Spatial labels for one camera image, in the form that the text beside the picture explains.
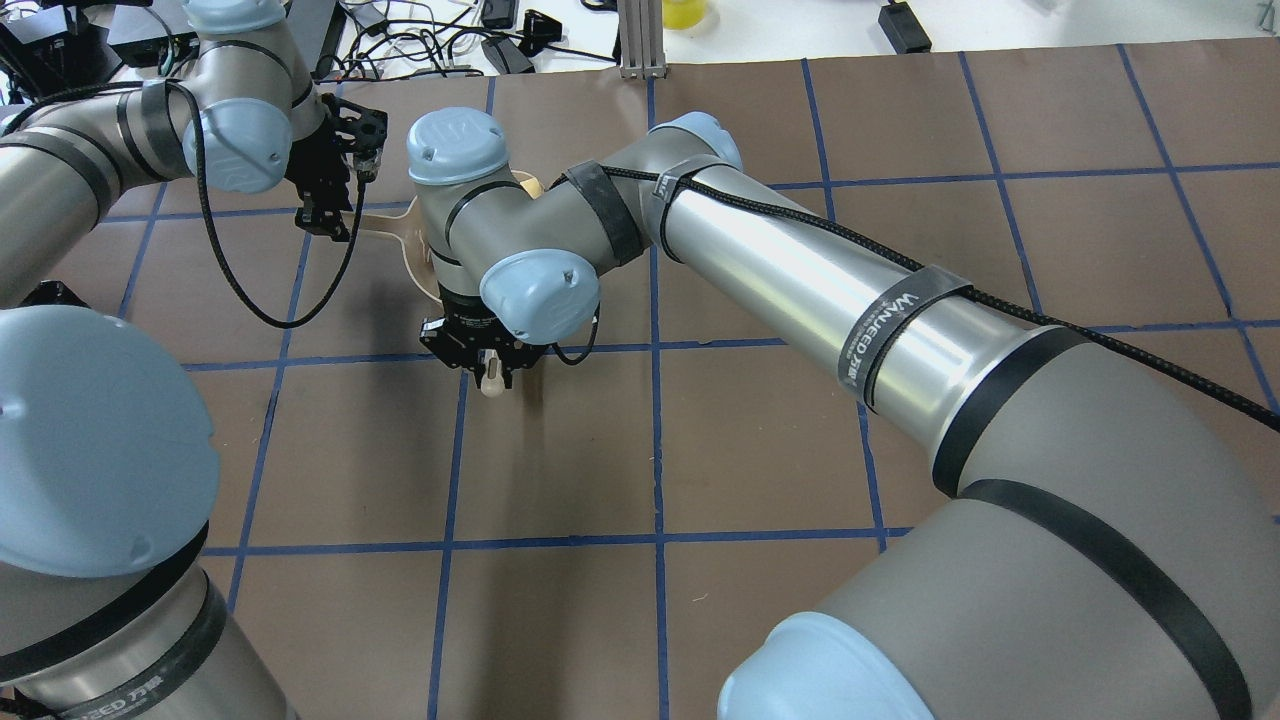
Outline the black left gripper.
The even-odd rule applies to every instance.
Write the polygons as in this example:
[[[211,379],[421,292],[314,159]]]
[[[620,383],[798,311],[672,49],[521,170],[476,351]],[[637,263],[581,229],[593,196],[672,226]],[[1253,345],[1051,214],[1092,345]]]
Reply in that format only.
[[[300,205],[294,224],[305,232],[349,242],[344,217],[355,209],[348,183],[367,188],[378,178],[389,129],[389,114],[335,95],[321,95],[320,123],[291,147],[291,183]]]

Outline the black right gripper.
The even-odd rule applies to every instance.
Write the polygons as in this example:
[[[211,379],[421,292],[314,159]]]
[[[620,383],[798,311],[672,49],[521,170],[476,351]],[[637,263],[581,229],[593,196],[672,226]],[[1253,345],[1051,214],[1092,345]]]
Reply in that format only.
[[[497,348],[506,364],[508,389],[515,373],[536,366],[549,348],[512,334],[493,311],[471,300],[444,300],[442,315],[422,322],[419,340],[447,366],[470,373],[476,387],[481,351]]]

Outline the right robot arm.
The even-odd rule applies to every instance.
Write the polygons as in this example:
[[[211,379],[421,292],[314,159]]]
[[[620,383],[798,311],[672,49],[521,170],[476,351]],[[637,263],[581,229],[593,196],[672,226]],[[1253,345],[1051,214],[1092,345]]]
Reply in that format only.
[[[1143,348],[805,211],[691,111],[532,199],[489,114],[407,135],[447,316],[540,352],[654,249],[928,452],[946,503],[724,680],[721,719],[1254,719],[1277,700],[1277,524]]]

